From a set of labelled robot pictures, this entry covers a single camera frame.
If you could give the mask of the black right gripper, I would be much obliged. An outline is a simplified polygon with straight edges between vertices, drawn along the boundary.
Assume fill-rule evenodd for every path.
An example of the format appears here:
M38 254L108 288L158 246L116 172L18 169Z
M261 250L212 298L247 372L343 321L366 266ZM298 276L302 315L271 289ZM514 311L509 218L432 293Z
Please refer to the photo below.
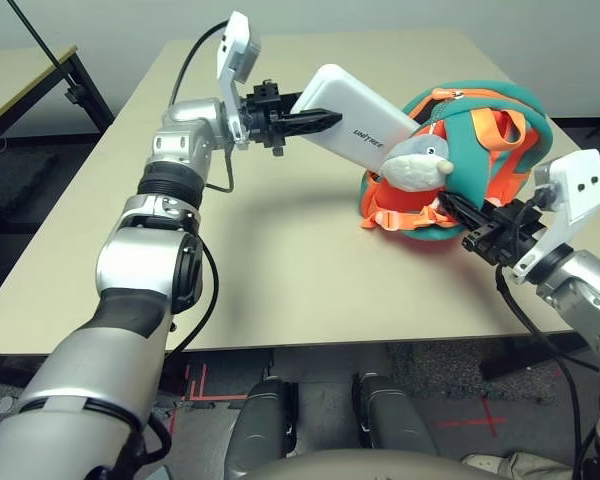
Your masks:
M446 214L467 230L464 248L493 266L513 266L536 243L533 235L544 225L536 202L514 200L495 207L478 207L458 193L442 191L439 202Z

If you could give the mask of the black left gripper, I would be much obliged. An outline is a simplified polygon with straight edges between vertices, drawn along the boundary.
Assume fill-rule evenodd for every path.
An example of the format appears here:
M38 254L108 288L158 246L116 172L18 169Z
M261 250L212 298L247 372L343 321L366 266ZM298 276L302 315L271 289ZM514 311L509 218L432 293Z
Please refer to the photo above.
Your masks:
M282 156L287 136L320 133L342 120L341 113L326 109L291 113L301 95L302 91L281 94L278 84L271 79L255 85L253 92L241 99L248 138L269 148L274 156Z

